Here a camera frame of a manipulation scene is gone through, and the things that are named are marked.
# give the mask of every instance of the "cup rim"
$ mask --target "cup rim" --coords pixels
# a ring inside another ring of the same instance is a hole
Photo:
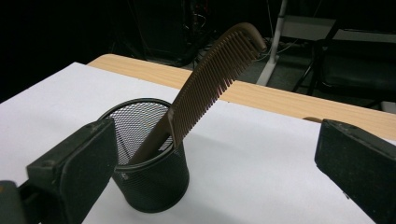
[[[105,114],[103,114],[99,119],[107,119],[115,111],[117,111],[127,105],[142,104],[142,103],[154,103],[154,104],[164,105],[168,108],[171,105],[170,103],[168,103],[164,100],[157,99],[157,98],[138,98],[138,99],[133,99],[133,100],[126,101],[124,103],[113,106],[112,108],[107,110],[107,112]],[[151,167],[152,165],[156,164],[157,162],[164,160],[166,157],[171,155],[173,151],[174,151],[174,144],[172,142],[168,146],[168,148],[166,150],[164,150],[160,155],[158,155],[148,161],[140,162],[138,164],[116,165],[114,168],[114,172],[125,173],[125,172],[136,172],[136,171],[140,171],[143,169],[147,169],[147,168]]]

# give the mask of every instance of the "mesh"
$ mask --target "mesh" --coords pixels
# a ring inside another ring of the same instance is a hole
[[[113,118],[115,121],[119,154],[116,168],[128,165],[169,105],[157,99],[137,99],[118,105],[101,117]],[[161,160],[127,166],[131,168],[114,173],[113,179],[126,201],[136,210],[161,212],[183,197],[189,184],[184,147],[180,144],[171,153],[164,155],[166,149],[172,146],[172,138],[169,137],[158,150],[157,157],[162,157]]]

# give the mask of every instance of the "cable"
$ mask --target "cable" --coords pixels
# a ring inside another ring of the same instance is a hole
[[[272,26],[271,10],[270,10],[270,4],[268,3],[268,0],[267,0],[267,10],[268,10],[268,20],[270,21],[271,36],[272,36],[272,38],[274,38],[274,28]]]
[[[264,39],[264,43],[267,45],[269,41],[266,40],[265,38],[263,38],[263,39]],[[268,57],[270,55],[270,53],[271,53],[271,48],[269,48],[266,53],[264,53],[264,52],[261,53],[262,56],[260,58],[258,58],[257,60],[255,60],[254,62],[259,62],[259,61],[265,59],[266,57]]]
[[[197,14],[197,13],[194,13],[193,15],[194,15],[194,16],[197,16],[197,17],[204,18],[204,23],[201,25],[201,28],[203,28],[203,27],[205,26],[205,24],[206,24],[206,17],[203,16],[203,15],[201,15],[201,14]]]
[[[130,1],[129,1],[129,0],[126,0],[126,2],[128,3],[128,8],[129,8],[129,10],[131,11],[132,17],[134,18],[134,22],[135,22],[136,25],[137,25],[137,30],[138,30],[138,33],[139,33],[139,35],[140,35],[140,39],[142,40],[142,44],[145,45],[146,51],[150,54],[151,57],[153,57],[154,55],[153,55],[152,52],[149,50],[149,45],[146,43],[145,38],[144,38],[143,35],[142,35],[141,29],[140,29],[140,23],[139,23],[138,18],[136,17],[137,14],[134,13],[134,10],[132,9],[132,6],[131,6]]]
[[[316,9],[315,12],[314,12],[314,16],[313,16],[314,18],[317,16],[318,10],[319,10],[320,5],[321,5],[321,2],[322,2],[322,0],[319,1],[318,6],[317,6],[317,9]]]
[[[299,39],[294,40],[293,43],[291,43],[289,46],[285,47],[284,49],[278,51],[277,53],[281,53],[281,52],[283,52],[283,51],[289,49],[289,48],[290,48],[291,46],[293,46],[298,40],[299,40]]]

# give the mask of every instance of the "white paper surface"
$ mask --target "white paper surface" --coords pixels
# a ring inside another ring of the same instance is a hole
[[[178,90],[73,63],[0,104],[0,179],[111,107]],[[190,185],[174,207],[135,211],[113,180],[84,223],[373,223],[315,165],[319,124],[217,101],[184,140]]]

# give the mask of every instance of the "table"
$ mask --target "table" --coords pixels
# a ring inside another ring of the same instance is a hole
[[[26,165],[114,105],[142,97],[172,102],[189,72],[104,55],[90,66],[73,63],[3,102],[0,179],[19,186],[26,181]],[[246,106],[263,93],[266,103]],[[317,168],[318,123],[257,108],[269,102],[277,108],[276,98],[283,102],[285,96],[283,91],[234,83],[183,141],[190,184],[175,206],[158,214],[138,212],[110,180],[84,223],[373,223]],[[299,97],[286,98],[291,103]],[[232,102],[237,100],[245,105]]]
[[[114,54],[103,55],[88,65],[177,89],[182,87],[191,73],[185,69]],[[230,89],[221,95],[220,99],[298,119],[335,119],[356,125],[380,137],[396,140],[396,115],[386,112],[241,81],[236,81]]]

